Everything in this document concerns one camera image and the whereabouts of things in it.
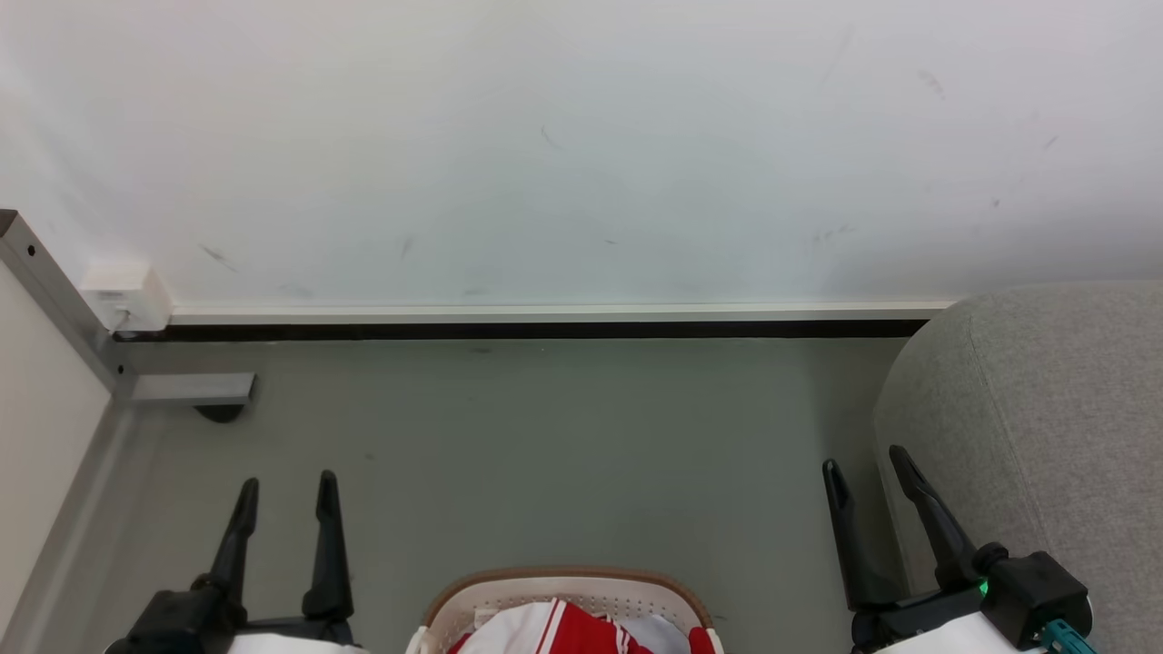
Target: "white wall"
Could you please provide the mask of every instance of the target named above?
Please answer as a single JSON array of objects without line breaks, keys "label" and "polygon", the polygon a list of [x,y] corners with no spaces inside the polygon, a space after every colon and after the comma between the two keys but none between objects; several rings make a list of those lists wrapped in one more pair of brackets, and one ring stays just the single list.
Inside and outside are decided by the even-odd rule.
[{"label": "white wall", "polygon": [[0,264],[0,638],[108,400]]},{"label": "white wall", "polygon": [[8,0],[0,204],[179,306],[1161,277],[1147,0]]}]

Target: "teal connector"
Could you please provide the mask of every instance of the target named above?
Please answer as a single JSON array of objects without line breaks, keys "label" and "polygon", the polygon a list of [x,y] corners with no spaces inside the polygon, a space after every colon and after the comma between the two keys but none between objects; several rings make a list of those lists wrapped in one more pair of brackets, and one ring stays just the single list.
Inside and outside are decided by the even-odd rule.
[{"label": "teal connector", "polygon": [[1042,630],[1042,647],[1049,654],[1098,654],[1065,620],[1054,620]]}]

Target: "gray floor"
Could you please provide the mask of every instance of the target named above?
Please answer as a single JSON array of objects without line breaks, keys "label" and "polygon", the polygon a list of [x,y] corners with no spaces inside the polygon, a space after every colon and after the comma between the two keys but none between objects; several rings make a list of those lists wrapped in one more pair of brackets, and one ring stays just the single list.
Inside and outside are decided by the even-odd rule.
[{"label": "gray floor", "polygon": [[144,415],[154,462],[108,562],[92,647],[208,567],[242,481],[262,483],[245,603],[293,614],[317,475],[338,475],[361,642],[402,652],[428,602],[486,568],[650,568],[691,587],[728,652],[847,652],[820,464],[844,465],[894,545],[871,407],[900,340],[137,346],[144,371],[245,371],[228,426]]}]

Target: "black baseboard strip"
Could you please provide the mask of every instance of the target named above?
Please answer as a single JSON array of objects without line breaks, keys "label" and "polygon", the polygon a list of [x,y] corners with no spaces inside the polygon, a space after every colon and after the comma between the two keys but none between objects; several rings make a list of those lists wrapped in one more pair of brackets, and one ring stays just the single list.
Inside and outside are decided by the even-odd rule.
[{"label": "black baseboard strip", "polygon": [[478,322],[430,325],[177,325],[119,332],[126,343],[248,341],[418,341],[448,339],[893,339],[926,320],[707,322]]}]

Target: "white electrical outlet box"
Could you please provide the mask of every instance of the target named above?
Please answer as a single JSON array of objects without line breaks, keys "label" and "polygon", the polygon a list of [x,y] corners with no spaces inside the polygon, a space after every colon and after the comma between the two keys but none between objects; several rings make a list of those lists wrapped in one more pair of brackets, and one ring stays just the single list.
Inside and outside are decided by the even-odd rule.
[{"label": "white electrical outlet box", "polygon": [[170,294],[148,263],[97,263],[79,290],[110,332],[159,332],[173,311]]}]

